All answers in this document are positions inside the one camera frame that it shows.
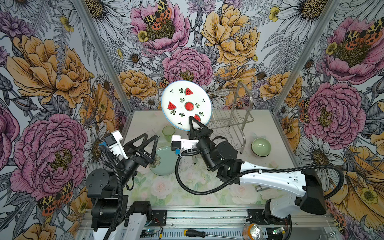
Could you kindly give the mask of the clear faceted glass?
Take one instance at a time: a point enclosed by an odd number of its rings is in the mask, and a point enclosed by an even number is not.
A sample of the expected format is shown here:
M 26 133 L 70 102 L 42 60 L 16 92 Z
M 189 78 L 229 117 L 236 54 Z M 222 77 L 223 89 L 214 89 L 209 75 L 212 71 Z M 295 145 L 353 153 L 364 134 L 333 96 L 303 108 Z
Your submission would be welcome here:
M 148 135 L 148 138 L 151 138 L 151 137 L 153 137 L 153 136 L 156 136 L 156 135 L 157 135 L 157 133 L 156 133 L 155 131 L 152 131 L 152 130 L 150 130 L 150 131 L 147 131 L 147 132 L 146 132 L 146 134 Z

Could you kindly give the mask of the pale green plate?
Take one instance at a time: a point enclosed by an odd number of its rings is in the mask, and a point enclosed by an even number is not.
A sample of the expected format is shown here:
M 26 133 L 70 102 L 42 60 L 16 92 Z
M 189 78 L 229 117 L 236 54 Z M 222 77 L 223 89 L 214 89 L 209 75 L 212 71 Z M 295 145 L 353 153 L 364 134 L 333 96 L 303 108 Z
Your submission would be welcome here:
M 150 170 L 157 176 L 169 176 L 175 172 L 178 155 L 170 146 L 160 147 L 156 151 L 155 162 L 150 165 Z

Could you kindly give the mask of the white patterned plate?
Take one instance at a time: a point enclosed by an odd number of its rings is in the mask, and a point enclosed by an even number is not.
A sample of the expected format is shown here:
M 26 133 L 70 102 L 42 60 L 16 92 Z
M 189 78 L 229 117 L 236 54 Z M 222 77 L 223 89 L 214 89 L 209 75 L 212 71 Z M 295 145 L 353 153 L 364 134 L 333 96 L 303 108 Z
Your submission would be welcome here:
M 206 125 L 213 107 L 208 94 L 199 85 L 188 81 L 176 81 L 162 92 L 161 107 L 166 119 L 176 128 L 189 131 L 189 117 Z

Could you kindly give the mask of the steel two-tier dish rack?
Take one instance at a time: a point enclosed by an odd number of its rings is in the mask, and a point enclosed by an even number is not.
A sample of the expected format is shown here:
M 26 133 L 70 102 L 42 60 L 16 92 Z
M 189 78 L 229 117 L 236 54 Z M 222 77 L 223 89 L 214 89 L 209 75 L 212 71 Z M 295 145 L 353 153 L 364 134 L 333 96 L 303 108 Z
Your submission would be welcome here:
M 236 90 L 219 90 L 213 93 L 216 97 L 233 94 L 233 101 L 226 109 L 213 109 L 208 127 L 214 131 L 214 137 L 224 137 L 242 154 L 246 146 L 245 126 L 254 121 L 251 114 L 253 98 L 244 83 L 239 83 Z

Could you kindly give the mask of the light green ceramic bowl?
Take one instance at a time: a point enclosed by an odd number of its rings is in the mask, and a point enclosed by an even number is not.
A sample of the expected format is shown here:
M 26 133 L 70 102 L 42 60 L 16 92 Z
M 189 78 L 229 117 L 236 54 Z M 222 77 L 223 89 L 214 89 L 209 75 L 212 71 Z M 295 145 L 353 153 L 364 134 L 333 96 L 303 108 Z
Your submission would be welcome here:
M 272 151 L 272 145 L 265 138 L 257 138 L 252 142 L 251 149 L 255 155 L 267 157 Z

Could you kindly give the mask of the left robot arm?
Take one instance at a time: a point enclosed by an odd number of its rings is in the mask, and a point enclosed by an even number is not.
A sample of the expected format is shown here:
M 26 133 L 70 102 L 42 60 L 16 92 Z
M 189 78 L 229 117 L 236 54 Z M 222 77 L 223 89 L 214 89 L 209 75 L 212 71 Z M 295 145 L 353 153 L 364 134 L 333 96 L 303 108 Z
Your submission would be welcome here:
M 129 206 L 124 188 L 140 166 L 155 162 L 158 139 L 144 133 L 122 145 L 122 134 L 114 131 L 99 145 L 107 158 L 106 166 L 92 171 L 86 181 L 87 196 L 93 202 L 91 228 L 95 240 L 138 240 L 152 220 L 151 203 L 138 201 Z

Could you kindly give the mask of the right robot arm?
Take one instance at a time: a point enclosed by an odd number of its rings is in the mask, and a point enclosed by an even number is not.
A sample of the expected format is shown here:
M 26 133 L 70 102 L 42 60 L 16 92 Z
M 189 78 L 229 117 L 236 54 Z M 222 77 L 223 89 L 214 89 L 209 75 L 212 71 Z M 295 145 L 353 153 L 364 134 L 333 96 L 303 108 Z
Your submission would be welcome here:
M 281 200 L 267 200 L 265 218 L 283 219 L 290 214 L 303 211 L 312 215 L 327 212 L 322 184 L 314 169 L 271 169 L 238 159 L 238 152 L 225 137 L 218 137 L 216 144 L 211 139 L 213 130 L 189 117 L 188 137 L 193 141 L 208 171 L 216 172 L 223 183 L 209 194 L 218 192 L 231 184 L 259 185 L 288 193 Z

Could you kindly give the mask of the grey metal cylinder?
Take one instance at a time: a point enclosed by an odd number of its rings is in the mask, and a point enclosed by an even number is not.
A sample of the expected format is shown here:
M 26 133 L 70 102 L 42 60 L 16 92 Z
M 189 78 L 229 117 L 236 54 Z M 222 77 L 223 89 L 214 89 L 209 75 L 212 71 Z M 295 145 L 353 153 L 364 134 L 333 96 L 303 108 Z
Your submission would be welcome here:
M 256 186 L 255 189 L 256 189 L 257 192 L 263 192 L 263 191 L 269 190 L 270 187 Z

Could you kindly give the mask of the green circuit board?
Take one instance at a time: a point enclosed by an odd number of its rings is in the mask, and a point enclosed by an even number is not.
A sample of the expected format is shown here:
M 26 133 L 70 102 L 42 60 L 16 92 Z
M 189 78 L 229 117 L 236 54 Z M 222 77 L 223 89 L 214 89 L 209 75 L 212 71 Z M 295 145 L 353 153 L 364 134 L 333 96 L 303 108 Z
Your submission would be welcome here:
M 160 234 L 160 229 L 145 229 L 142 230 L 140 238 L 154 238 Z

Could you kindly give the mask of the black yellow screwdriver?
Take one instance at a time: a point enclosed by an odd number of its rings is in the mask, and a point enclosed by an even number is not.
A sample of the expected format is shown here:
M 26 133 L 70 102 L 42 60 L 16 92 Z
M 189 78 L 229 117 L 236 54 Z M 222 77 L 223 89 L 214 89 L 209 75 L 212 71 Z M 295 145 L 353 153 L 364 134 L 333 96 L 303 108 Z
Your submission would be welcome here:
M 204 231 L 197 231 L 193 229 L 187 229 L 184 230 L 184 236 L 190 237 L 190 238 L 205 238 L 205 237 L 213 237 L 213 238 L 220 238 L 220 239 L 231 239 L 231 240 L 236 240 L 237 238 L 235 237 L 226 237 L 226 236 L 221 236 L 221 235 L 212 235 L 212 234 L 207 234 Z

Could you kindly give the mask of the roll of tape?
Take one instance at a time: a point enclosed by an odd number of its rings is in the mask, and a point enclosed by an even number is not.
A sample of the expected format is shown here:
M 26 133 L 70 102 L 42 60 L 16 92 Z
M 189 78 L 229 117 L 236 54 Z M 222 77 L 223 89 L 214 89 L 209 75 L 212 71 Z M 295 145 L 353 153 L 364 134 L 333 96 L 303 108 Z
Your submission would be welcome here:
M 250 224 L 243 228 L 242 236 L 244 240 L 263 240 L 264 231 L 257 224 Z

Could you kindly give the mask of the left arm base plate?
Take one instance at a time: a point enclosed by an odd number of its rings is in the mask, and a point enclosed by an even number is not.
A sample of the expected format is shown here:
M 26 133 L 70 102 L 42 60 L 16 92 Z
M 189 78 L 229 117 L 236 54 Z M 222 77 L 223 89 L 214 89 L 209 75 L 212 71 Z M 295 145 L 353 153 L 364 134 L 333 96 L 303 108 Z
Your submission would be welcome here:
M 167 210 L 152 210 L 147 226 L 148 227 L 165 227 L 167 224 Z

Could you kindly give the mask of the aluminium front rail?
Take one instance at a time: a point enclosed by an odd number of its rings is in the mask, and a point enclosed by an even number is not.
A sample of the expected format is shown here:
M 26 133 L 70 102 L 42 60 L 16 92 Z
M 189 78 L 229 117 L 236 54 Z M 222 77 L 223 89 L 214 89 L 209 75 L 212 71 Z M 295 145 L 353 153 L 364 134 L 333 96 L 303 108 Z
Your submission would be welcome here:
M 153 207 L 154 212 L 166 210 L 165 229 L 221 229 L 244 227 L 249 219 L 248 210 L 261 210 L 261 207 L 250 206 L 202 206 L 202 207 Z M 333 219 L 329 214 L 323 216 L 300 212 L 291 214 L 294 228 L 327 228 L 333 227 Z

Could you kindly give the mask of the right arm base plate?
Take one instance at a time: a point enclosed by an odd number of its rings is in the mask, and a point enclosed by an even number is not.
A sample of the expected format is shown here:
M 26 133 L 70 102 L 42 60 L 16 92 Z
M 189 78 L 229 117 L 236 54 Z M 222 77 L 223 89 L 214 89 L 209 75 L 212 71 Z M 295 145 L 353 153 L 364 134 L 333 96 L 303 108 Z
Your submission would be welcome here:
M 290 224 L 290 218 L 277 218 L 271 214 L 270 211 L 265 209 L 248 209 L 248 221 L 262 226 L 288 226 Z

